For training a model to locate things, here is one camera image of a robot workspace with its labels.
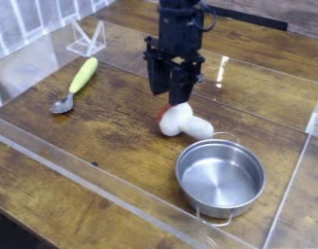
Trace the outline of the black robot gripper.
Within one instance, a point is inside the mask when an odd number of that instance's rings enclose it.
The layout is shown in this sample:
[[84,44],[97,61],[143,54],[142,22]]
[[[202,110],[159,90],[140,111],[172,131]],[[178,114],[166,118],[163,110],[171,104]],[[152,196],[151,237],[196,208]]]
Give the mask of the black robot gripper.
[[[147,70],[154,95],[168,91],[168,103],[178,105],[188,101],[194,85],[203,81],[199,55],[203,38],[204,12],[200,8],[159,6],[159,37],[148,36]],[[184,62],[171,69],[166,63],[180,57]]]

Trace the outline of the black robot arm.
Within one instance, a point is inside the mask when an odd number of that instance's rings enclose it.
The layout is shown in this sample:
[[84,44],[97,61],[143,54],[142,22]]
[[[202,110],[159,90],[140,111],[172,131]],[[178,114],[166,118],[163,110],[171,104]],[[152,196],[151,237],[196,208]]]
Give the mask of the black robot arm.
[[199,2],[159,0],[159,37],[144,39],[151,92],[168,92],[171,106],[188,101],[194,84],[202,80],[204,11],[196,7]]

